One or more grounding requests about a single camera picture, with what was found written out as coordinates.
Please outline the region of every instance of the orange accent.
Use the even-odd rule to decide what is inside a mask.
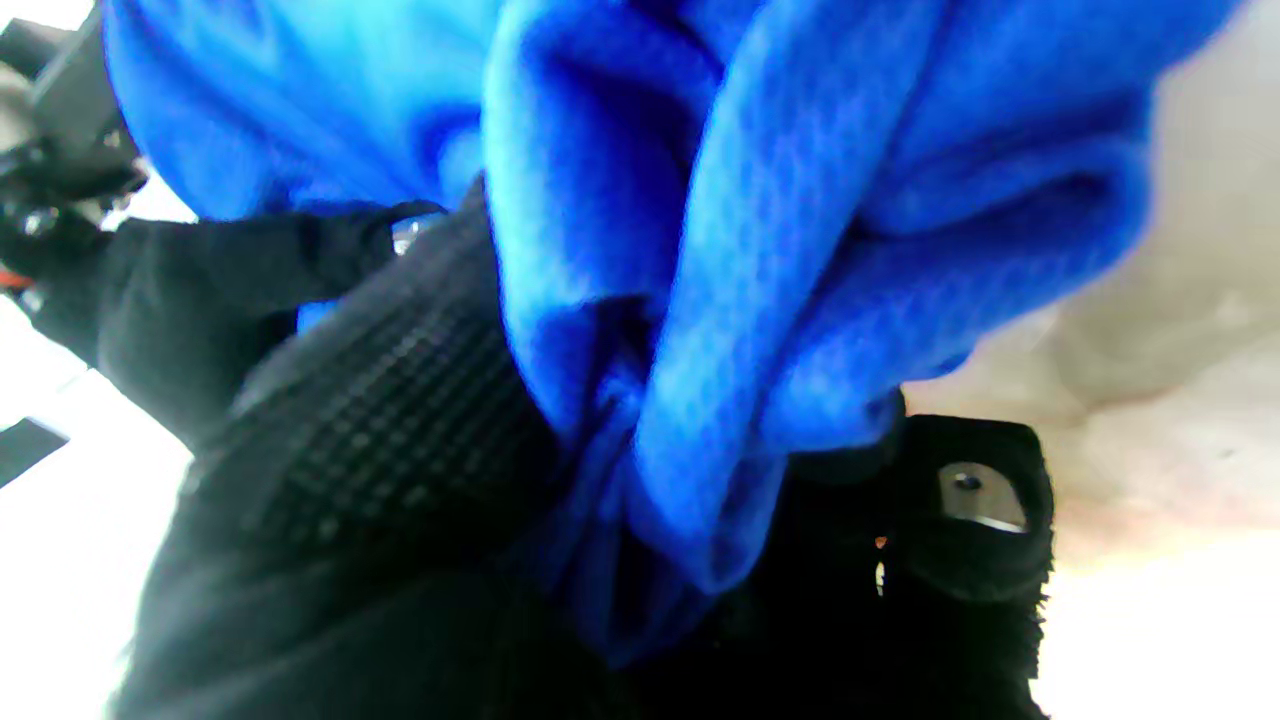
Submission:
[[[0,286],[4,287],[17,287],[24,288],[35,284],[35,281],[26,275],[19,275],[18,273],[10,273],[9,270],[0,269]]]

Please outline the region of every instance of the metal eyelet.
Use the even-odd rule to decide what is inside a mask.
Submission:
[[[1025,534],[1027,512],[1014,484],[995,468],[952,462],[938,470],[942,514],[1005,533]]]

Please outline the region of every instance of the gloved hand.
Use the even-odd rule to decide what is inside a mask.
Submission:
[[[52,210],[26,208],[0,234],[0,260],[32,281],[19,305],[188,446],[293,334],[300,305],[340,297],[396,258],[396,220],[442,211],[413,202],[330,218],[127,220],[104,233],[64,209],[37,233],[15,225]]]
[[[507,350],[483,188],[256,368],[195,455],[119,720],[634,716],[499,566],[558,452]]]

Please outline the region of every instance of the metal grommet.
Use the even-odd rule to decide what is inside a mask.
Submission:
[[[22,220],[22,232],[29,237],[45,234],[58,223],[58,208],[41,208]]]
[[[1014,484],[995,468],[978,462],[952,462],[938,470],[942,514],[996,530],[1024,534],[1027,512]]]

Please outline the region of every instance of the blue cloth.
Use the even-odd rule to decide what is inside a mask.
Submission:
[[[1147,210],[1151,86],[1230,0],[114,0],[200,215],[454,202],[575,466],[517,557],[614,662],[739,583],[786,457],[1079,288]]]

